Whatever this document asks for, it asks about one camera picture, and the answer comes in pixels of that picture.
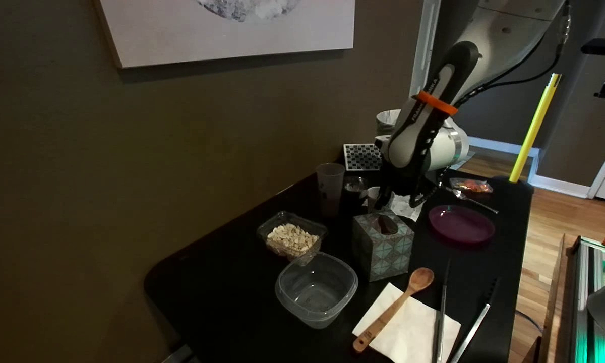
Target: black cable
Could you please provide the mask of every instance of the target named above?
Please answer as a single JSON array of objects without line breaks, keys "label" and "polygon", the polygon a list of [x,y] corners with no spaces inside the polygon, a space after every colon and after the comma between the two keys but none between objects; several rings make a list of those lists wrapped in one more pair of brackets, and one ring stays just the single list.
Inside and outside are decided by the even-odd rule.
[{"label": "black cable", "polygon": [[506,87],[506,85],[521,85],[521,82],[530,82],[530,81],[536,81],[536,78],[541,78],[543,74],[550,72],[550,71],[558,65],[560,55],[562,55],[562,48],[564,48],[564,45],[566,45],[566,41],[569,41],[569,32],[570,32],[570,0],[564,3],[564,6],[562,6],[562,16],[564,16],[562,37],[560,37],[560,41],[558,41],[554,59],[553,59],[553,62],[550,62],[546,68],[543,68],[541,72],[536,72],[536,74],[533,74],[533,76],[526,76],[526,78],[517,78],[517,81],[504,81],[504,82],[498,82],[500,78],[504,78],[506,74],[510,74],[510,72],[517,71],[519,67],[522,67],[522,65],[524,65],[524,62],[541,48],[543,39],[545,39],[545,37],[543,37],[543,39],[539,41],[539,45],[536,45],[536,47],[534,47],[521,62],[517,62],[517,65],[510,67],[509,71],[500,72],[500,74],[495,76],[493,81],[488,81],[488,82],[484,82],[484,85],[472,89],[471,92],[467,92],[467,94],[456,102],[456,107],[462,107],[467,101],[471,101],[472,96],[477,96],[477,94],[481,94],[481,92],[484,92],[484,91],[488,91],[488,89],[495,89],[495,87]]},{"label": "black cable", "polygon": [[519,316],[526,319],[533,326],[539,329],[539,333],[543,335],[543,326],[536,323],[536,319],[528,316],[526,312],[522,311],[517,311]]}]

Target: white paper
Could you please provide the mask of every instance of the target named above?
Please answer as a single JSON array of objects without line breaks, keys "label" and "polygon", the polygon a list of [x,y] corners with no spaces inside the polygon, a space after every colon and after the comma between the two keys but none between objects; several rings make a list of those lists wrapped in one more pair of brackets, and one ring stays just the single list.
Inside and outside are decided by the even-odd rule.
[{"label": "white paper", "polygon": [[420,215],[421,215],[424,204],[412,207],[412,205],[410,205],[410,196],[398,196],[398,193],[394,193],[394,196],[389,197],[389,209],[392,209],[394,214],[398,214],[398,215],[404,215],[404,217],[408,217],[408,219],[418,222]]},{"label": "white paper", "polygon": [[[400,289],[388,282],[384,292],[354,329],[354,335],[359,336],[402,294]],[[431,363],[435,316],[437,312],[431,307],[410,296],[369,347],[395,363]],[[437,361],[447,359],[460,326],[458,321],[443,314],[443,336]]]}]

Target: orange stripe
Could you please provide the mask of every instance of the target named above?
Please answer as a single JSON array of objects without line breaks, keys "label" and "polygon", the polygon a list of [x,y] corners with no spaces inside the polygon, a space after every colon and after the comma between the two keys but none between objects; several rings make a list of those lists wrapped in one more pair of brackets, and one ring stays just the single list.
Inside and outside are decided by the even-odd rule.
[{"label": "orange stripe", "polygon": [[440,108],[441,113],[446,113],[449,118],[458,113],[458,107],[443,102],[441,99],[437,99],[425,91],[420,91],[418,99],[434,108]]}]

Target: food container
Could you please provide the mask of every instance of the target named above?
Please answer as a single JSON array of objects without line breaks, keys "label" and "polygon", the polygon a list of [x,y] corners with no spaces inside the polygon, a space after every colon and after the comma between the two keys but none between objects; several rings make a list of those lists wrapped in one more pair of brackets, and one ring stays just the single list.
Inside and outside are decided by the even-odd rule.
[{"label": "food container", "polygon": [[308,265],[290,262],[277,281],[280,305],[313,329],[328,326],[359,286],[356,270],[318,253]]},{"label": "food container", "polygon": [[449,185],[456,190],[467,190],[477,193],[493,193],[493,185],[487,179],[477,179],[477,178],[449,178]]},{"label": "food container", "polygon": [[[278,241],[270,239],[270,234],[282,226],[297,226],[305,234],[315,237],[317,241],[311,243],[311,247],[306,247],[305,251],[298,251],[297,247],[301,247],[301,245],[297,245],[297,243],[301,243],[301,241],[295,241],[297,237],[282,239],[282,234],[280,234]],[[313,260],[317,256],[324,234],[327,234],[327,228],[323,224],[311,222],[311,219],[301,217],[290,212],[278,212],[258,228],[258,237],[268,251],[272,251],[280,256],[287,256],[288,260],[298,260],[302,265],[306,265],[308,260]]]}]

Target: metal grater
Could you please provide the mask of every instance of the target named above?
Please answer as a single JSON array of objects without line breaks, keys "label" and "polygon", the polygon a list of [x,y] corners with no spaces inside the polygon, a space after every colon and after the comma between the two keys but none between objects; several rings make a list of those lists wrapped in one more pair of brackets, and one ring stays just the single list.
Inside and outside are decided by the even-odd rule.
[{"label": "metal grater", "polygon": [[379,172],[381,150],[376,143],[343,143],[345,172]]}]

